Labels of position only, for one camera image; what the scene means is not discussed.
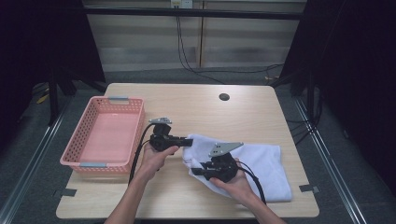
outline forearm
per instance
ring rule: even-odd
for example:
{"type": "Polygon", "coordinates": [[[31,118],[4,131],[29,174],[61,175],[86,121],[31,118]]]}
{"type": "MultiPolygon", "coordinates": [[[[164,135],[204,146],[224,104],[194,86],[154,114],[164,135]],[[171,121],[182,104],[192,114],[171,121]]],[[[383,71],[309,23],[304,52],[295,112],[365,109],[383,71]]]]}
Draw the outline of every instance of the forearm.
{"type": "Polygon", "coordinates": [[[262,200],[255,194],[245,200],[244,206],[247,207],[257,218],[259,223],[286,223],[278,217],[262,200]]]}
{"type": "Polygon", "coordinates": [[[148,182],[149,180],[145,176],[137,172],[134,179],[128,186],[128,189],[125,190],[119,204],[110,214],[105,223],[134,223],[137,207],[140,204],[148,182]]]}

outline human arm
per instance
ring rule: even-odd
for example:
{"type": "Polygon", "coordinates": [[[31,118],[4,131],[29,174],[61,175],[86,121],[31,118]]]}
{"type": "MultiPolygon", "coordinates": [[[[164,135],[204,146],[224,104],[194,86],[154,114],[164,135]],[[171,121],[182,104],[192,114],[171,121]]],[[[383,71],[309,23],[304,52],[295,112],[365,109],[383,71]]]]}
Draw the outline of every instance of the human arm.
{"type": "Polygon", "coordinates": [[[215,177],[210,178],[210,182],[216,187],[226,190],[234,199],[249,209],[259,223],[285,223],[253,192],[243,171],[238,170],[236,176],[227,183],[215,177]]]}
{"type": "Polygon", "coordinates": [[[164,165],[165,158],[174,154],[178,147],[169,147],[158,152],[150,144],[145,144],[144,155],[139,169],[125,190],[120,202],[106,220],[108,223],[134,223],[137,207],[140,204],[147,183],[155,173],[164,165]]]}

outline gray carpet floor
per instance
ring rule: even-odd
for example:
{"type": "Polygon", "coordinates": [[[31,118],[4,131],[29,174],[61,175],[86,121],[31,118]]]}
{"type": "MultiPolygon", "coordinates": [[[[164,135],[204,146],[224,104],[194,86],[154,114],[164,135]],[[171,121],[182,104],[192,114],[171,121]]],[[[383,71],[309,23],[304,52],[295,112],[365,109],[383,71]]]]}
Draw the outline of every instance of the gray carpet floor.
{"type": "MultiPolygon", "coordinates": [[[[260,68],[249,68],[255,71],[260,68]]],[[[266,85],[266,76],[273,77],[278,71],[271,70],[267,74],[261,73],[233,73],[217,72],[194,74],[184,69],[170,69],[158,71],[119,72],[106,74],[107,84],[113,82],[134,83],[197,83],[197,84],[237,84],[237,85],[266,85]]],[[[233,71],[246,71],[237,68],[233,71]]],[[[60,107],[70,105],[64,112],[62,124],[52,139],[48,150],[43,156],[34,177],[21,200],[12,223],[100,223],[103,220],[61,220],[56,217],[56,207],[60,201],[53,193],[63,189],[71,175],[71,169],[59,163],[71,134],[88,103],[94,95],[101,92],[92,90],[82,83],[76,83],[78,92],[71,99],[60,95],[60,107]]],[[[290,95],[290,85],[276,88],[276,95],[287,120],[302,120],[295,97],[290,95]]],[[[0,206],[3,207],[19,177],[25,172],[26,165],[35,154],[41,138],[48,129],[50,119],[50,102],[36,104],[39,94],[34,95],[32,103],[25,111],[19,124],[19,131],[11,139],[7,150],[0,159],[0,206]]],[[[307,132],[299,122],[289,122],[290,132],[295,142],[307,132]]],[[[332,155],[340,173],[349,186],[367,223],[393,223],[396,220],[396,199],[391,195],[387,186],[381,181],[364,158],[353,140],[345,138],[344,129],[324,102],[323,112],[318,124],[318,130],[332,155]]],[[[315,194],[320,213],[313,218],[285,218],[288,223],[353,223],[350,214],[332,182],[323,164],[318,150],[308,135],[297,145],[309,182],[318,186],[319,193],[315,194]]],[[[256,223],[255,220],[141,220],[141,223],[256,223]]]]}

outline black horizontal bar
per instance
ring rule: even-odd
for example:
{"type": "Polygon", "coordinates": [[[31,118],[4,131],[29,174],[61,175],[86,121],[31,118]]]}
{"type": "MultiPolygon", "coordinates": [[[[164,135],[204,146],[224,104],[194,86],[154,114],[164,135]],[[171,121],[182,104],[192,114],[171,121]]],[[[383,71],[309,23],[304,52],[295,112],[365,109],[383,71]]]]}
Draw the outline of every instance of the black horizontal bar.
{"type": "Polygon", "coordinates": [[[210,17],[210,18],[242,18],[298,21],[303,13],[263,12],[263,11],[230,11],[213,9],[186,8],[139,8],[139,7],[41,7],[40,11],[85,13],[96,15],[138,15],[138,16],[170,16],[170,17],[210,17]]]}

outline towel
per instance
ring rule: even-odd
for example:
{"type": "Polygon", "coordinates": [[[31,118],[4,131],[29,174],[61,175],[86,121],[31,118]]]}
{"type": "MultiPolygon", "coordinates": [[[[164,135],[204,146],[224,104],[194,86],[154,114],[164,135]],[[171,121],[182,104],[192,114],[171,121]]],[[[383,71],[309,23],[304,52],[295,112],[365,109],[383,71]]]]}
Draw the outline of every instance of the towel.
{"type": "MultiPolygon", "coordinates": [[[[184,147],[183,163],[189,168],[189,175],[200,180],[216,193],[231,197],[227,191],[217,188],[202,175],[194,175],[191,171],[191,168],[203,168],[200,162],[210,161],[208,156],[210,150],[215,143],[224,143],[224,141],[200,134],[189,134],[188,138],[193,139],[193,143],[191,147],[184,147]]],[[[245,163],[259,178],[268,203],[291,201],[290,185],[280,160],[280,146],[244,144],[230,153],[234,158],[245,163]]],[[[259,190],[249,175],[247,180],[255,194],[260,197],[259,190]]]]}

